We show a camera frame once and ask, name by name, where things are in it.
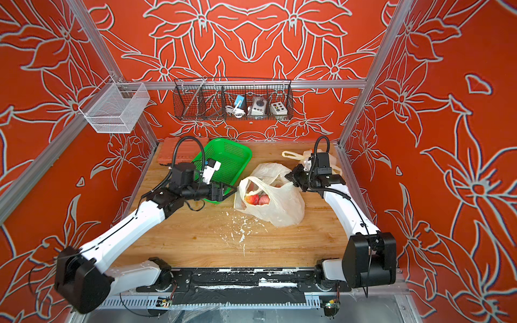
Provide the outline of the white orange-print plastic bag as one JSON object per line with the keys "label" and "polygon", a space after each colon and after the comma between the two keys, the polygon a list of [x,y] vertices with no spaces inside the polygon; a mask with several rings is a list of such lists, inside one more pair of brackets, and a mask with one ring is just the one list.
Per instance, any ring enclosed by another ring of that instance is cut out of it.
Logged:
{"label": "white orange-print plastic bag", "polygon": [[[250,176],[240,181],[234,197],[234,209],[273,224],[275,227],[298,225],[304,219],[305,202],[300,189],[285,178],[289,169],[278,163],[259,164]],[[268,195],[268,205],[250,205],[247,195]]]}

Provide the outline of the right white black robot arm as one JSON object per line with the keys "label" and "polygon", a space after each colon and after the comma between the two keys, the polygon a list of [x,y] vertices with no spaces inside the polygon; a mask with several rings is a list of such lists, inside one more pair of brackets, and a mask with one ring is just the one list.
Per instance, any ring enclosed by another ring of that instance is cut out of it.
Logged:
{"label": "right white black robot arm", "polygon": [[321,260],[316,277],[345,282],[349,288],[392,285],[397,278],[397,243],[394,236],[382,232],[359,208],[344,178],[331,168],[330,148],[319,152],[319,137],[307,163],[297,165],[285,177],[303,192],[314,192],[332,208],[349,238],[342,258]]}

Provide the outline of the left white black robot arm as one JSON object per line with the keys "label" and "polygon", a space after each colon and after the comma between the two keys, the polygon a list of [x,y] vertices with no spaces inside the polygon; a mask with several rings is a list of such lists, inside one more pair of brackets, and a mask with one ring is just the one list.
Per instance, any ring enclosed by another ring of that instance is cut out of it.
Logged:
{"label": "left white black robot arm", "polygon": [[113,263],[129,246],[153,227],[164,222],[190,201],[222,202],[236,188],[241,167],[229,156],[216,153],[199,139],[183,137],[178,144],[194,141],[201,150],[192,162],[177,161],[177,153],[165,178],[142,195],[133,213],[105,233],[79,248],[67,247],[56,260],[55,290],[81,313],[97,309],[106,298],[130,289],[148,286],[166,292],[177,286],[171,266],[158,257],[126,267]]}

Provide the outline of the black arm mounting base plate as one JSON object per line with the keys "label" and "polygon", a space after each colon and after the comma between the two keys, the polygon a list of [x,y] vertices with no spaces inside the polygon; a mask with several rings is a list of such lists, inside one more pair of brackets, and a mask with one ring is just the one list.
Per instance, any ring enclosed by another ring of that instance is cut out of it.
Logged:
{"label": "black arm mounting base plate", "polygon": [[305,304],[306,296],[325,298],[350,292],[344,281],[331,281],[309,267],[295,268],[176,268],[165,289],[142,286],[137,293],[171,296],[174,305]]}

